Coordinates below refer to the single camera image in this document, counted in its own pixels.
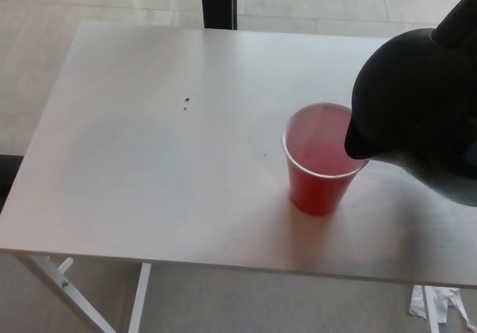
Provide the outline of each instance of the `metal table frame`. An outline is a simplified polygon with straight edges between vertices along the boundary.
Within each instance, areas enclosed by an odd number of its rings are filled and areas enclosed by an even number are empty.
[[[81,292],[65,276],[66,270],[68,270],[73,264],[72,258],[66,259],[59,267],[51,262],[48,256],[18,255],[17,258],[86,324],[93,327],[98,332],[116,332],[96,308],[89,303],[83,294],[81,294]],[[137,333],[139,331],[150,272],[151,264],[143,263],[141,273],[139,274],[128,333]],[[432,289],[429,286],[422,287],[426,316],[429,321],[429,332],[439,333],[435,306],[430,304]]]

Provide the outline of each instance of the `white table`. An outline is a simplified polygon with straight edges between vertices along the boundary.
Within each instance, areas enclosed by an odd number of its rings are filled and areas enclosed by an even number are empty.
[[[106,332],[45,255],[144,262],[131,332],[152,262],[477,287],[477,209],[397,167],[371,162],[327,218],[288,201],[288,117],[350,105],[383,42],[83,23],[0,215],[0,250]]]

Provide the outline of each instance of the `pink liquid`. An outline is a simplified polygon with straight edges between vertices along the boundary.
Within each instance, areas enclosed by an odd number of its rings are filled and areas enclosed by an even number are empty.
[[[287,134],[291,157],[316,174],[336,176],[357,169],[361,160],[344,150],[350,114],[334,107],[307,107],[294,118]]]

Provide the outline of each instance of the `plastic cup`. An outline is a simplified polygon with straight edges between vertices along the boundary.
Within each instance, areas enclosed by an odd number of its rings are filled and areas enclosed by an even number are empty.
[[[310,104],[288,122],[282,146],[288,160],[290,196],[302,212],[334,212],[367,160],[349,158],[344,138],[351,109],[341,104]]]

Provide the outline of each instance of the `white paper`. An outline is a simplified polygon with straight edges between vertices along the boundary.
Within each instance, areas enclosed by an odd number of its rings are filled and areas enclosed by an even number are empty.
[[[429,304],[435,305],[438,323],[447,323],[447,310],[449,306],[455,307],[462,318],[466,321],[466,327],[473,333],[477,333],[477,328],[470,324],[469,318],[462,303],[461,292],[458,288],[431,287],[432,296],[428,297]],[[426,307],[424,306],[423,286],[414,286],[412,290],[411,306],[409,313],[426,318]]]

